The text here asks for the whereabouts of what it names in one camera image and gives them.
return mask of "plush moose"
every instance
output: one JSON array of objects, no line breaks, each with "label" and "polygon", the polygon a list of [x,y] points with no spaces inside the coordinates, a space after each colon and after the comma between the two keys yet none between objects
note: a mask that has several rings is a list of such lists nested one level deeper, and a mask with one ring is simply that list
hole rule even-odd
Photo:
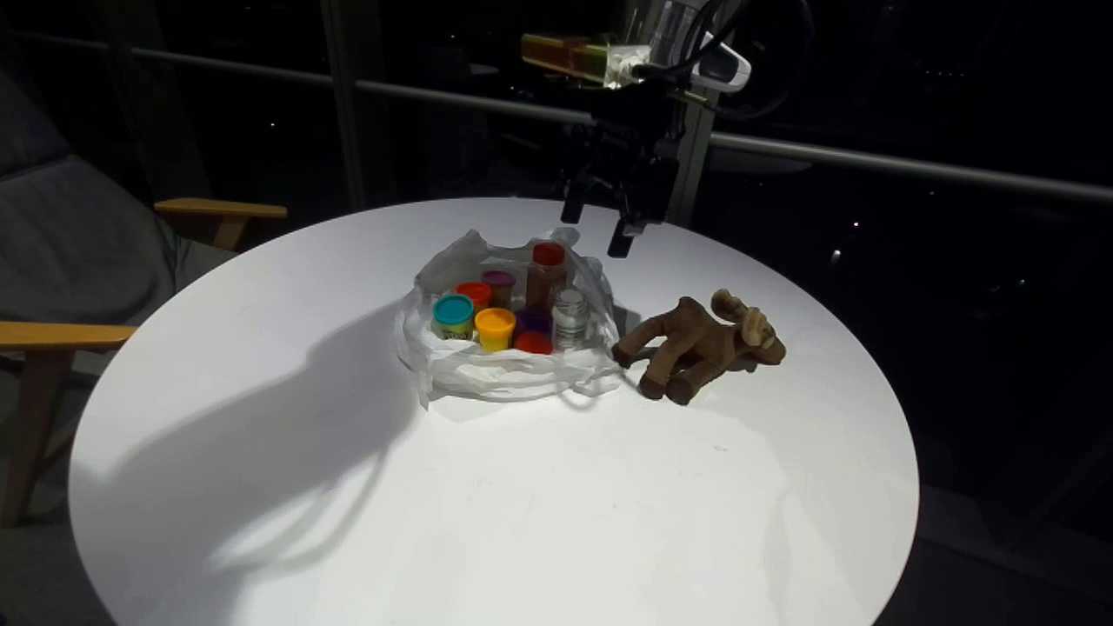
[{"label": "plush moose", "polygon": [[639,380],[639,392],[651,401],[672,395],[687,405],[706,384],[735,366],[778,366],[786,343],[759,307],[743,307],[728,290],[709,299],[709,310],[731,328],[715,322],[697,299],[683,299],[674,310],[637,322],[617,349],[611,358],[629,363],[651,355],[651,369]]}]

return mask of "table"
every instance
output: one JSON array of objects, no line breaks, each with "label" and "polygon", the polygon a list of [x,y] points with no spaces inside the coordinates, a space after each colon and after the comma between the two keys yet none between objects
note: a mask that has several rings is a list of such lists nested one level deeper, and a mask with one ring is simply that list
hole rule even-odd
[{"label": "table", "polygon": [[416,405],[390,351],[414,272],[467,228],[524,244],[557,203],[375,208],[271,241],[155,310],[73,441],[79,560],[121,626],[850,626],[919,517],[904,410],[771,269],[677,227],[579,254],[617,304],[735,290],[788,343],[687,408],[611,391]]}]

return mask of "chair armrest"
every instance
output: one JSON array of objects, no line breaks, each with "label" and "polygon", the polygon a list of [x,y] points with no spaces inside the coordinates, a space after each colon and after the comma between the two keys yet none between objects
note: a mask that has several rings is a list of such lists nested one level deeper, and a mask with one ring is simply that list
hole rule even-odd
[{"label": "chair armrest", "polygon": [[0,321],[0,351],[110,351],[137,328]]},{"label": "chair armrest", "polygon": [[259,224],[286,224],[286,204],[265,204],[265,203],[225,203],[225,197],[160,197],[154,203],[162,217],[205,217],[205,219],[259,219]]},{"label": "chair armrest", "polygon": [[286,224],[286,204],[225,203],[225,197],[160,197],[154,203],[168,219],[214,219],[207,244],[235,252],[251,224]]}]

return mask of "dark background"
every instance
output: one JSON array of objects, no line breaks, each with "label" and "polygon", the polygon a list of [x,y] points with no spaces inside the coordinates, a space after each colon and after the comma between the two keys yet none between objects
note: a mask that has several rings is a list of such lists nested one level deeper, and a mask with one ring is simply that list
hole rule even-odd
[{"label": "dark background", "polygon": [[[11,27],[128,41],[108,0],[0,0]],[[128,0],[143,46],[329,74],[316,0]],[[344,0],[353,78],[584,106],[519,63],[521,33],[617,33],[593,0]],[[752,0],[735,46],[756,84],[719,132],[877,150],[1113,188],[1113,38],[1097,0]],[[97,51],[6,41],[68,141],[154,197],[126,78]],[[781,109],[752,118],[786,86]],[[294,224],[435,195],[549,195],[575,167],[553,121],[359,95],[368,190],[351,197],[328,86],[175,71],[207,190],[287,203]],[[714,150],[697,228],[826,304],[891,376],[927,489],[972,500],[983,550],[1052,533],[1113,541],[1110,204],[904,182]]]}]

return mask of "red object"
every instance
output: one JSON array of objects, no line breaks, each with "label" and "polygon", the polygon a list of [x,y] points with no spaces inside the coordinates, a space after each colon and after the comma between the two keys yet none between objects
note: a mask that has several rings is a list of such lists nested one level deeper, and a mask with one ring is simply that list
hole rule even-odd
[{"label": "red object", "polygon": [[459,283],[454,291],[474,299],[476,310],[489,307],[489,299],[495,299],[495,284],[487,284],[487,283]]},{"label": "red object", "polygon": [[562,248],[542,241],[542,244],[533,248],[533,262],[535,262],[535,264],[562,264]]},{"label": "red object", "polygon": [[513,349],[528,355],[553,355],[553,340],[545,333],[519,333]]}]

